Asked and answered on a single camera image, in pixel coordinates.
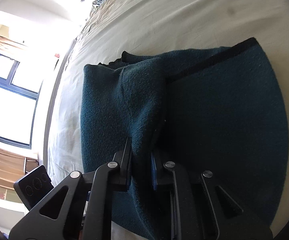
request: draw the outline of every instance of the tan curtain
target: tan curtain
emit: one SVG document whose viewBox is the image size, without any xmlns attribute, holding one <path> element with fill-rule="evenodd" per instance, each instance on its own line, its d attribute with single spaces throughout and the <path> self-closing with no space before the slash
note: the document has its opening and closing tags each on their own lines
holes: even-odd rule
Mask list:
<svg viewBox="0 0 289 240">
<path fill-rule="evenodd" d="M 0 53 L 21 61 L 27 54 L 28 47 L 0 36 Z"/>
<path fill-rule="evenodd" d="M 0 149 L 0 186 L 13 189 L 13 184 L 24 176 L 24 156 Z"/>
</svg>

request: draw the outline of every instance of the metal screw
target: metal screw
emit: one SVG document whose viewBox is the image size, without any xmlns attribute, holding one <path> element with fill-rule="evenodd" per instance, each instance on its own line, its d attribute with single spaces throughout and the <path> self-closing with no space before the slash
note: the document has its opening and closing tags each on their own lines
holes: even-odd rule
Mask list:
<svg viewBox="0 0 289 240">
<path fill-rule="evenodd" d="M 165 166 L 167 168 L 173 168 L 175 166 L 175 163 L 174 162 L 166 162 Z"/>
<path fill-rule="evenodd" d="M 205 176 L 206 178 L 211 178 L 213 176 L 213 173 L 212 171 L 204 171 L 203 176 Z"/>
<path fill-rule="evenodd" d="M 117 167 L 118 166 L 118 164 L 116 163 L 116 162 L 110 162 L 110 163 L 108 163 L 108 167 L 109 168 L 115 168 L 115 167 Z"/>
<path fill-rule="evenodd" d="M 73 171 L 73 172 L 70 173 L 70 177 L 73 178 L 73 179 L 76 179 L 76 178 L 80 177 L 80 172 Z"/>
</svg>

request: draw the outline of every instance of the beige bed sheet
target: beige bed sheet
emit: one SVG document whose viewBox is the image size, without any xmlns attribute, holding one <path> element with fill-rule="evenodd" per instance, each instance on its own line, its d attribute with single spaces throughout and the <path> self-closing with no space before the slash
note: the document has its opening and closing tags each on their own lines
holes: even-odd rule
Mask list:
<svg viewBox="0 0 289 240">
<path fill-rule="evenodd" d="M 54 176 L 57 167 L 69 173 L 81 166 L 79 117 L 85 64 L 114 61 L 124 50 L 156 55 L 233 46 L 250 37 L 258 40 L 276 73 L 289 125 L 289 0 L 106 0 L 84 28 L 62 75 L 49 137 Z M 66 156 L 75 156 L 78 164 L 72 158 L 66 161 Z M 271 225 L 273 234 L 288 220 L 289 162 Z M 112 228 L 113 239 L 135 237 L 115 224 Z"/>
</svg>

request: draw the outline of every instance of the window frame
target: window frame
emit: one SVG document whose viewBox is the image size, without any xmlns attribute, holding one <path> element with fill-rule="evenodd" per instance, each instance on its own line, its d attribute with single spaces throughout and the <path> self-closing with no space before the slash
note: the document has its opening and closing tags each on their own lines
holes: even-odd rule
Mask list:
<svg viewBox="0 0 289 240">
<path fill-rule="evenodd" d="M 13 58 L 5 56 L 5 55 L 3 55 L 1 53 L 0 53 L 0 56 L 7 57 L 7 58 L 9 58 L 11 60 L 14 60 Z M 39 94 L 40 94 L 43 82 L 40 85 L 40 89 L 39 89 L 38 93 L 36 93 L 34 91 L 31 91 L 31 90 L 28 90 L 28 89 L 25 89 L 25 88 L 18 87 L 16 85 L 13 85 L 12 84 L 12 80 L 13 80 L 14 74 L 15 74 L 19 64 L 20 64 L 19 61 L 14 60 L 14 63 L 12 65 L 12 67 L 11 67 L 11 70 L 9 72 L 8 78 L 4 79 L 4 78 L 0 77 L 0 88 L 3 88 L 5 90 L 9 90 L 9 91 L 11 91 L 13 93 L 19 94 L 21 96 L 25 96 L 27 98 L 34 99 L 36 101 L 36 105 L 35 105 L 34 111 L 33 111 L 32 123 L 31 123 L 30 143 L 26 144 L 26 143 L 22 143 L 22 142 L 17 142 L 17 141 L 10 140 L 8 138 L 4 138 L 4 137 L 1 137 L 1 136 L 0 136 L 0 142 L 6 143 L 6 144 L 9 144 L 9 145 L 12 145 L 12 146 L 20 147 L 20 148 L 31 149 L 34 117 L 35 117 L 35 114 L 36 114 L 38 98 L 39 98 Z"/>
</svg>

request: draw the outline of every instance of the triangular cutout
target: triangular cutout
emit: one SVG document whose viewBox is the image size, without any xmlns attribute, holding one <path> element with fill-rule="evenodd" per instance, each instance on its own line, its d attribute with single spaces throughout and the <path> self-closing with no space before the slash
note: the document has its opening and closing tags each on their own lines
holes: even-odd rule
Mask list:
<svg viewBox="0 0 289 240">
<path fill-rule="evenodd" d="M 65 196 L 67 195 L 68 186 L 62 187 L 40 210 L 40 214 L 56 220 L 59 216 Z"/>
<path fill-rule="evenodd" d="M 238 203 L 236 203 L 222 187 L 216 186 L 215 191 L 222 207 L 223 214 L 227 219 L 236 217 L 243 213 L 243 210 Z"/>
</svg>

